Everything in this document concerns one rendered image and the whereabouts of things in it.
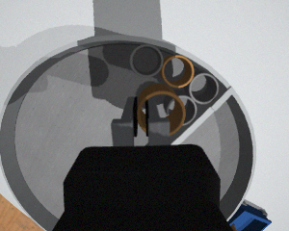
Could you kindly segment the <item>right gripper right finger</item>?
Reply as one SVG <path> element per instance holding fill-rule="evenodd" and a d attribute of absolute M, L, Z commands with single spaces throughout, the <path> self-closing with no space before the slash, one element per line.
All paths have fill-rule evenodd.
<path fill-rule="evenodd" d="M 170 145 L 170 121 L 160 117 L 155 97 L 145 101 L 145 128 L 150 145 Z"/>

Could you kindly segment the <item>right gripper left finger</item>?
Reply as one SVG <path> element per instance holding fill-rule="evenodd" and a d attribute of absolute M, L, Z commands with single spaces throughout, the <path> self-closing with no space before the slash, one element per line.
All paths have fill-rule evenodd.
<path fill-rule="evenodd" d="M 111 123 L 113 146 L 134 146 L 138 132 L 137 108 L 137 96 L 127 97 L 121 118 Z"/>

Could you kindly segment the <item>blue open tray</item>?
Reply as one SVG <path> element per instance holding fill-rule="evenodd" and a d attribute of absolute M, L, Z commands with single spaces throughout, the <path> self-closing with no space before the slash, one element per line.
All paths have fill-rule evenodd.
<path fill-rule="evenodd" d="M 260 210 L 241 204 L 228 223 L 234 224 L 237 231 L 263 231 L 272 222 Z"/>

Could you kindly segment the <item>bronze bushing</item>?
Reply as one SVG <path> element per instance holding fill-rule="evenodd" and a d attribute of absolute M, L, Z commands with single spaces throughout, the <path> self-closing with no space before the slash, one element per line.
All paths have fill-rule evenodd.
<path fill-rule="evenodd" d="M 185 73 L 182 76 L 182 78 L 177 80 L 177 81 L 167 80 L 165 77 L 165 74 L 164 74 L 164 68 L 165 68 L 166 63 L 173 58 L 178 58 L 185 65 Z M 166 58 L 163 59 L 163 66 L 162 66 L 161 70 L 159 71 L 159 73 L 160 73 L 161 77 L 164 79 L 164 81 L 169 86 L 174 87 L 174 88 L 183 88 L 183 87 L 187 86 L 192 81 L 192 79 L 194 77 L 194 67 L 193 67 L 193 64 L 191 63 L 191 61 L 189 59 L 187 59 L 186 57 L 180 56 L 180 55 L 170 55 L 170 56 L 167 56 Z"/>
<path fill-rule="evenodd" d="M 168 116 L 166 116 L 170 121 L 170 135 L 172 135 L 175 132 L 177 132 L 183 125 L 186 111 L 181 99 L 170 87 L 164 84 L 152 84 L 143 89 L 138 99 L 138 108 L 137 108 L 138 123 L 140 127 L 146 132 L 145 113 L 142 110 L 142 106 L 148 98 L 157 94 L 166 94 L 174 98 L 173 110 Z"/>
<path fill-rule="evenodd" d="M 237 231 L 234 224 L 232 224 L 230 227 L 232 228 L 233 231 Z"/>

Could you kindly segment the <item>grey metal ring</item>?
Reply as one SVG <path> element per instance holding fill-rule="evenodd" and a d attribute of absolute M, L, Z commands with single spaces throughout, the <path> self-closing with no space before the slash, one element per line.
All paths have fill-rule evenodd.
<path fill-rule="evenodd" d="M 184 91 L 182 90 L 174 90 L 174 92 L 178 95 L 179 98 L 187 98 L 188 99 L 188 107 L 186 109 L 186 116 L 183 125 L 187 125 L 194 120 L 197 115 L 197 105 L 196 102 Z M 166 115 L 170 114 L 169 107 L 170 104 L 174 101 L 174 98 L 166 95 L 163 101 L 164 110 Z M 182 126 L 183 126 L 182 125 Z"/>
<path fill-rule="evenodd" d="M 197 77 L 202 75 L 204 75 L 204 77 L 207 80 L 207 88 L 205 92 L 200 95 L 192 95 L 192 83 L 195 81 Z M 219 84 L 213 75 L 199 70 L 194 70 L 194 77 L 192 81 L 186 87 L 183 87 L 183 89 L 198 104 L 208 104 L 212 102 L 218 95 Z"/>
<path fill-rule="evenodd" d="M 149 71 L 149 72 L 142 72 L 142 71 L 140 71 L 139 69 L 137 69 L 137 68 L 135 67 L 135 65 L 134 65 L 134 62 L 133 62 L 134 55 L 135 55 L 135 53 L 136 53 L 138 50 L 140 50 L 140 48 L 152 48 L 152 50 L 155 51 L 155 53 L 156 53 L 157 56 L 158 56 L 158 64 L 157 64 L 157 66 L 156 66 L 153 70 L 151 70 L 151 71 Z M 130 55 L 130 58 L 129 58 L 129 63 L 130 63 L 131 69 L 132 69 L 137 75 L 139 75 L 139 76 L 141 76 L 141 77 L 152 77 L 152 76 L 156 75 L 156 74 L 161 70 L 161 68 L 162 68 L 162 66 L 163 66 L 163 55 L 162 55 L 162 53 L 160 52 L 160 50 L 159 50 L 157 47 L 155 47 L 155 46 L 153 46 L 153 45 L 151 45 L 151 44 L 142 44 L 142 45 L 139 45 L 138 47 L 136 47 L 136 48 L 132 51 L 132 53 L 131 53 L 131 55 Z"/>

